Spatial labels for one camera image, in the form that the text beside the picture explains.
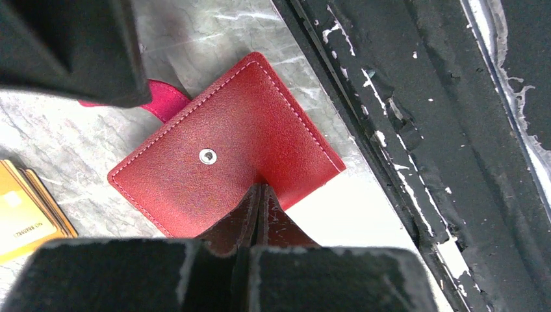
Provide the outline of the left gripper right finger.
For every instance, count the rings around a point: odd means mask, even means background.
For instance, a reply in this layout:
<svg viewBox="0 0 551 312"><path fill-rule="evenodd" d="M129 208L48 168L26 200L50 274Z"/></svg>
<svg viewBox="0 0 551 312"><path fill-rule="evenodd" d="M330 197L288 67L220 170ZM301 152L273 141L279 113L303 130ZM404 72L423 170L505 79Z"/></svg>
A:
<svg viewBox="0 0 551 312"><path fill-rule="evenodd" d="M254 185L251 311L436 311L417 256L400 248L308 246L268 185Z"/></svg>

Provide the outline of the orange gold card stack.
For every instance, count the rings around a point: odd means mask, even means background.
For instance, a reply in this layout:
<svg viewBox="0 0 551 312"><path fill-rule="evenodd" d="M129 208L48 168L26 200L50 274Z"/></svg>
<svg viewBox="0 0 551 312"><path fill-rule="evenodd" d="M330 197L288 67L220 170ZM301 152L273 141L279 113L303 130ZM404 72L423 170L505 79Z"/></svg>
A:
<svg viewBox="0 0 551 312"><path fill-rule="evenodd" d="M1 264L45 242L79 236L38 175L1 160Z"/></svg>

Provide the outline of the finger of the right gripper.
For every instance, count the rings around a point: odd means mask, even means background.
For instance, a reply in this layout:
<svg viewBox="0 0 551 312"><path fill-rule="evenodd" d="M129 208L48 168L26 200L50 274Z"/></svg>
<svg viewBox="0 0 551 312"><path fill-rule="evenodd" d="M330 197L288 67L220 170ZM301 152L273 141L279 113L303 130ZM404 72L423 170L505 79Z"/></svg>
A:
<svg viewBox="0 0 551 312"><path fill-rule="evenodd" d="M1 88L115 107L152 99L130 1L2 1Z"/></svg>

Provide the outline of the red leather card holder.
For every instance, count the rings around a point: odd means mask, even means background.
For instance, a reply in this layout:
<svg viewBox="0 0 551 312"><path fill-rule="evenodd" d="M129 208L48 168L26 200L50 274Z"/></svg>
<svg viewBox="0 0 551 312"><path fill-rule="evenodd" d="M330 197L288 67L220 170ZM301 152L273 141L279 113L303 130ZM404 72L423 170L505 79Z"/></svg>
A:
<svg viewBox="0 0 551 312"><path fill-rule="evenodd" d="M256 183L288 209L345 170L260 52L236 63L117 164L108 182L167 237L195 237Z"/></svg>

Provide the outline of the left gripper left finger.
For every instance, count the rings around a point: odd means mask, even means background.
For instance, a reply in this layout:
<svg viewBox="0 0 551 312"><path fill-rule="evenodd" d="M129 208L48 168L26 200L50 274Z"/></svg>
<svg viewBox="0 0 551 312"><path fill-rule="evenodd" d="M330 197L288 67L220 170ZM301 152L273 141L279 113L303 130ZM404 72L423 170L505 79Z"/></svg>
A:
<svg viewBox="0 0 551 312"><path fill-rule="evenodd" d="M43 244L3 311L246 311L261 186L195 239L57 239Z"/></svg>

